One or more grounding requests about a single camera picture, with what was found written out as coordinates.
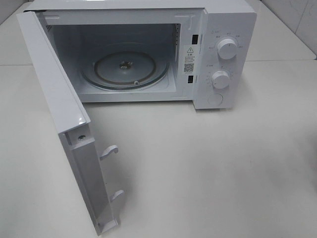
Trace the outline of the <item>round white door button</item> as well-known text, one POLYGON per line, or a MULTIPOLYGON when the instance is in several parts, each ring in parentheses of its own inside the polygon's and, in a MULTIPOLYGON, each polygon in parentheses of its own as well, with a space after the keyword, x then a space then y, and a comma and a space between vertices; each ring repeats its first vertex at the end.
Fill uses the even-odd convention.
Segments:
POLYGON ((223 102, 223 96, 221 94, 212 94, 208 97, 208 103, 213 107, 218 107, 223 102))

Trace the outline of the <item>white timer knob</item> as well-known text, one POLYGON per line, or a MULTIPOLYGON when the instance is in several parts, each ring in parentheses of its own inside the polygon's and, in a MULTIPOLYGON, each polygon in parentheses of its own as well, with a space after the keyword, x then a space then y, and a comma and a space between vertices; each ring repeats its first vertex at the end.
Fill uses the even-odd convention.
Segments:
POLYGON ((211 76, 212 85, 216 89, 224 89, 229 86, 230 76, 226 71, 220 70, 211 76))

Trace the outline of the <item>white microwave door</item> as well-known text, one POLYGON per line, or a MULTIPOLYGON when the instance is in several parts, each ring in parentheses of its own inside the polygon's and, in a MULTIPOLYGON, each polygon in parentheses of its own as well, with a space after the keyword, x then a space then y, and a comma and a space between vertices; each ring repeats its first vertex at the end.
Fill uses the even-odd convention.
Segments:
POLYGON ((118 152, 117 145, 99 154, 91 134, 91 122, 49 40, 50 31, 41 13, 27 11, 17 16, 28 52, 57 134, 70 163, 92 223, 98 235, 117 226, 112 202, 123 190, 107 194, 101 161, 118 152))

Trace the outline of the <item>glass microwave turntable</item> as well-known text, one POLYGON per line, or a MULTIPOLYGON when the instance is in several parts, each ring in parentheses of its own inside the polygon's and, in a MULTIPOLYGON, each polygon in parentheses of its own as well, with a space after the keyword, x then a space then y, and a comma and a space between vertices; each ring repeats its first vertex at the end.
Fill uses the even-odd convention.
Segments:
POLYGON ((164 45, 111 44, 88 52, 81 74, 89 83, 105 90, 127 91, 160 81, 168 72, 169 55, 164 45))

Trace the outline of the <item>white warning label sticker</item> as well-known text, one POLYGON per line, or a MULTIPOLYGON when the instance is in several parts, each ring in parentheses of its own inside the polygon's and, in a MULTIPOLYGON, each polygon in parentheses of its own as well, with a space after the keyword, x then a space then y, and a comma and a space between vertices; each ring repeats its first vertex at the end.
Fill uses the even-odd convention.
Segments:
POLYGON ((196 72, 196 64, 199 53, 197 46, 198 45, 185 45, 183 47, 182 72, 184 74, 196 72))

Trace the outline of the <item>white microwave oven body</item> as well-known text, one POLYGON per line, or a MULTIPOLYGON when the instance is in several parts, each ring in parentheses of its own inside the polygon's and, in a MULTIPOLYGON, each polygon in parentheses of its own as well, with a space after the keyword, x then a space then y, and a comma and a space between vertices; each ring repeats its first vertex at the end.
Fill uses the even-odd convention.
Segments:
POLYGON ((244 0, 36 0, 22 13, 41 13, 72 86, 83 103, 191 101, 196 109, 231 108, 250 45, 256 12, 244 0), (217 44, 233 38, 237 55, 221 59, 217 44), (89 83, 81 64, 90 51, 118 43, 164 45, 167 74, 150 86, 112 91, 89 83), (183 47, 198 45, 196 72, 182 72, 183 47), (226 71, 224 89, 211 76, 226 71), (208 103, 221 94, 218 107, 208 103))

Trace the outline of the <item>upper white power knob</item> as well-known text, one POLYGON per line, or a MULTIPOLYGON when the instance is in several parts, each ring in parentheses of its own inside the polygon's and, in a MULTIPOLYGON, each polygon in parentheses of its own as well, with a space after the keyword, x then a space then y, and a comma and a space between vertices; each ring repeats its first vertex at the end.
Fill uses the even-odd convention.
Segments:
POLYGON ((233 38, 224 38, 217 44, 217 52, 221 59, 230 60, 237 55, 238 44, 233 38))

